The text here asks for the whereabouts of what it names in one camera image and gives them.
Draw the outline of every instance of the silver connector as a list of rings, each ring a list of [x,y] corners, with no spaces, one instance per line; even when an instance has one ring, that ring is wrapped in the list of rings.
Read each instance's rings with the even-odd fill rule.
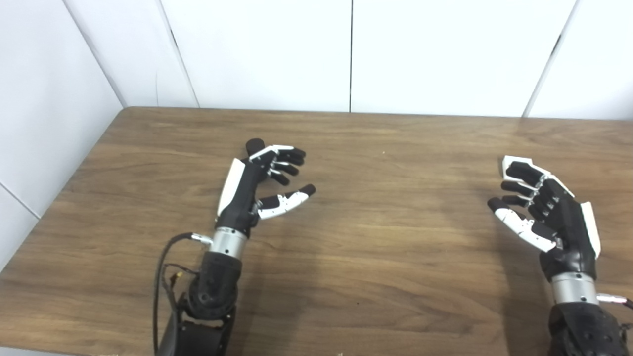
[[[191,234],[191,239],[200,241],[205,245],[213,245],[213,239],[209,236],[200,235],[200,234]]]
[[[598,300],[603,303],[624,304],[627,302],[628,299],[627,297],[621,295],[598,293]]]
[[[599,304],[594,279],[585,273],[567,272],[552,277],[556,304],[584,302]]]
[[[213,244],[209,247],[209,251],[223,253],[241,260],[246,241],[248,237],[243,233],[229,227],[218,227],[215,229]]]

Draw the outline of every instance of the robotic finger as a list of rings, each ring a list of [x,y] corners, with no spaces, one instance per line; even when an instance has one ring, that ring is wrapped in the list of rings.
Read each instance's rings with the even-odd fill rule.
[[[308,184],[297,191],[267,196],[257,202],[257,213],[261,220],[285,214],[298,207],[316,191],[317,189],[312,184]]]
[[[504,156],[501,165],[503,167],[503,179],[506,181],[526,183],[538,191],[546,180],[551,179],[558,183],[572,198],[575,197],[557,176],[548,170],[534,165],[530,158]]]
[[[512,210],[499,198],[490,199],[488,207],[499,220],[530,245],[543,252],[548,252],[556,247],[554,230],[540,222],[528,220],[525,215]]]

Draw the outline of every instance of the black cable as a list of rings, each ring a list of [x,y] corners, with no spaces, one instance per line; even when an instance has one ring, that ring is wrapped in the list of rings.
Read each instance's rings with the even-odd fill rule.
[[[632,327],[633,324],[629,322],[625,322],[624,324],[620,325],[620,338],[624,343],[627,343],[627,331],[631,330]]]
[[[173,345],[172,345],[171,355],[175,356],[176,350],[178,350],[178,322],[179,322],[179,315],[178,315],[178,306],[176,305],[176,297],[173,295],[173,288],[172,288],[172,286],[167,284],[167,281],[165,280],[166,268],[167,268],[167,265],[163,265],[163,273],[162,273],[162,276],[161,276],[161,284],[163,285],[163,289],[165,290],[165,293],[167,294],[167,300],[169,300],[169,306],[172,309]]]
[[[163,266],[165,266],[165,267],[176,267],[176,268],[179,268],[179,269],[183,270],[186,273],[193,274],[194,276],[198,275],[198,273],[199,273],[197,271],[194,271],[194,270],[192,270],[190,268],[187,268],[187,267],[185,267],[183,265],[179,265],[179,264],[163,264]]]
[[[161,277],[162,277],[162,275],[164,273],[164,269],[165,269],[165,266],[163,266],[163,264],[165,262],[165,257],[167,256],[167,253],[169,252],[169,249],[176,242],[181,241],[181,240],[185,240],[185,239],[191,239],[192,235],[193,235],[192,232],[187,232],[187,233],[176,235],[176,236],[172,237],[169,240],[169,242],[167,242],[167,245],[165,245],[165,247],[163,248],[163,251],[161,252],[160,257],[158,258],[158,264],[156,266],[156,274],[154,275],[154,302],[153,302],[153,305],[152,305],[152,338],[153,338],[153,341],[154,341],[154,354],[155,355],[158,354],[158,291],[160,289],[160,287],[159,287],[160,280],[161,280]],[[167,294],[168,294],[168,296],[171,295],[170,305],[172,305],[172,313],[177,316],[177,313],[174,312],[176,302],[174,301],[173,304],[172,304],[173,293],[171,293],[171,294],[167,293]]]
[[[633,309],[633,301],[631,301],[631,299],[627,298],[627,301],[624,302],[624,304],[622,304],[622,305],[624,305],[625,307],[627,307],[629,309]]]

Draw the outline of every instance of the robotic hand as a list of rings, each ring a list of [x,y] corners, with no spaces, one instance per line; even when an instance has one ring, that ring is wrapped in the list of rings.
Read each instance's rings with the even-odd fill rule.
[[[529,158],[505,156],[501,189],[515,196],[492,198],[488,206],[520,238],[541,251],[541,269],[551,283],[555,306],[549,315],[549,356],[628,356],[625,331],[599,302],[630,300],[596,293],[600,239],[591,203],[572,192]],[[527,208],[534,220],[508,205]]]
[[[218,207],[215,233],[212,238],[198,234],[175,236],[168,244],[159,261],[160,274],[165,267],[180,267],[194,274],[189,290],[176,302],[173,299],[173,284],[163,287],[171,296],[172,317],[160,347],[154,337],[155,353],[160,356],[222,356],[225,354],[233,322],[237,301],[237,282],[242,271],[242,253],[250,237],[251,228],[259,220],[282,215],[302,202],[314,192],[309,184],[299,190],[256,199],[257,185],[267,178],[286,186],[290,183],[283,172],[299,174],[293,165],[302,165],[306,153],[292,146],[272,145],[266,147],[261,139],[251,139],[246,143],[248,157],[234,159],[229,170]],[[164,264],[166,251],[175,241],[194,239],[209,246],[205,252],[200,270],[193,272],[185,268]],[[154,285],[158,291],[158,273]],[[157,301],[154,301],[154,312]],[[183,321],[182,315],[198,322]],[[209,327],[207,321],[220,321],[220,326]],[[154,317],[156,334],[156,317]]]

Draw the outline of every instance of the black fingertip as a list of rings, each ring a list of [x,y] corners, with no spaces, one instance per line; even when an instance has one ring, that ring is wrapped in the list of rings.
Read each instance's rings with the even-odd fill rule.
[[[316,193],[317,188],[312,184],[308,184],[307,186],[299,189],[299,191],[307,194],[308,196],[311,196],[312,194]]]
[[[506,174],[510,177],[521,179],[531,186],[535,186],[543,175],[541,171],[532,168],[531,165],[525,162],[512,162],[506,169]]]
[[[505,191],[513,191],[524,196],[530,196],[534,192],[530,188],[522,186],[518,182],[510,182],[510,181],[502,182],[501,189]]]
[[[519,205],[521,207],[527,207],[528,204],[530,203],[530,201],[525,200],[523,198],[519,198],[516,195],[504,195],[501,197],[501,200],[503,200],[504,203],[509,204],[509,205]]]
[[[277,170],[282,170],[290,175],[298,175],[299,174],[299,170],[297,169],[297,167],[292,166],[292,165],[277,165],[275,167]]]
[[[291,155],[304,158],[306,156],[306,152],[295,147],[294,150],[292,150]]]
[[[279,184],[283,186],[287,186],[290,184],[290,179],[283,174],[273,174],[270,176],[272,179],[275,179]]]
[[[501,199],[495,197],[488,200],[488,207],[493,212],[497,211],[497,209],[509,209],[510,207],[504,203]]]
[[[303,163],[304,163],[303,158],[296,158],[296,157],[293,157],[293,156],[286,156],[282,160],[283,161],[287,161],[289,163],[292,163],[293,165],[303,165]]]
[[[248,152],[249,156],[263,150],[264,148],[266,148],[266,145],[262,139],[254,138],[248,140],[246,143],[246,152]]]

